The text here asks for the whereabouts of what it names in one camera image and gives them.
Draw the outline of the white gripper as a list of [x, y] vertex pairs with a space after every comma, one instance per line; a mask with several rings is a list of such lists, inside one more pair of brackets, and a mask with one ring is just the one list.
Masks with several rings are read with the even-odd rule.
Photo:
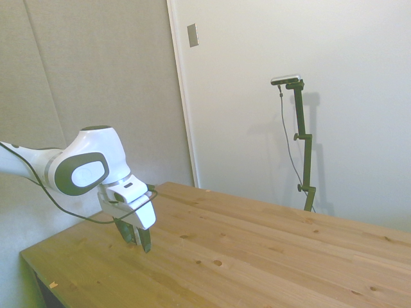
[[123, 203], [120, 201], [110, 201], [99, 192], [98, 200], [102, 210], [114, 218], [120, 219], [131, 212], [130, 215], [122, 218], [122, 220], [115, 221], [116, 227], [126, 243], [134, 244], [137, 243], [134, 227], [140, 228], [139, 238], [141, 246], [144, 252], [148, 253], [152, 247], [149, 228], [156, 222], [155, 211], [149, 196], [144, 194], [131, 203]]

